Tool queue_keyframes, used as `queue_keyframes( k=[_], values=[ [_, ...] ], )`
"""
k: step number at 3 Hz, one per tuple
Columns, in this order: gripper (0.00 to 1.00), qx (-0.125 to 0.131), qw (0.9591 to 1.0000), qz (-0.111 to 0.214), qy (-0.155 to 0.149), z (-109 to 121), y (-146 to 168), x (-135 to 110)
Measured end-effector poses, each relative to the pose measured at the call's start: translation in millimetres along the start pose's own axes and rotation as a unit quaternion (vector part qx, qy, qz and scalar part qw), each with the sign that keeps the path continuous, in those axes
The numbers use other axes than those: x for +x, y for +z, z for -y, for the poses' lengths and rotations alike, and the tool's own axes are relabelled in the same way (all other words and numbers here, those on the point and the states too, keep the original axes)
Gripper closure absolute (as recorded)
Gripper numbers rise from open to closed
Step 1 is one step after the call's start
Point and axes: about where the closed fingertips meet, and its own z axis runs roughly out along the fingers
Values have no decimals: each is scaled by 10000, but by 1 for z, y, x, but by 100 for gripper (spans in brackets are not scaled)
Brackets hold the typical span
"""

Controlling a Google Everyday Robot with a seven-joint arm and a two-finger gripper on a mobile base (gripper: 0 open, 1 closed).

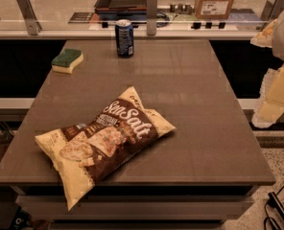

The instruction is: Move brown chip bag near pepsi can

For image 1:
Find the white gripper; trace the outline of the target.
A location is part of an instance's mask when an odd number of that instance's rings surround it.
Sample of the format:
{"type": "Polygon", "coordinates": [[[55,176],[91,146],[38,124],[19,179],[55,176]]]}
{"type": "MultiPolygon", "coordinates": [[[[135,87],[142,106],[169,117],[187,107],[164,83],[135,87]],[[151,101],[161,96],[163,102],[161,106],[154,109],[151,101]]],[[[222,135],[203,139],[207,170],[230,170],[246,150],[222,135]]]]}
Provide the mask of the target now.
{"type": "MultiPolygon", "coordinates": [[[[250,43],[257,47],[271,48],[273,55],[284,60],[284,11],[250,43]]],[[[284,64],[278,69],[268,69],[256,102],[252,123],[255,127],[267,128],[275,124],[284,113],[284,64]]]]}

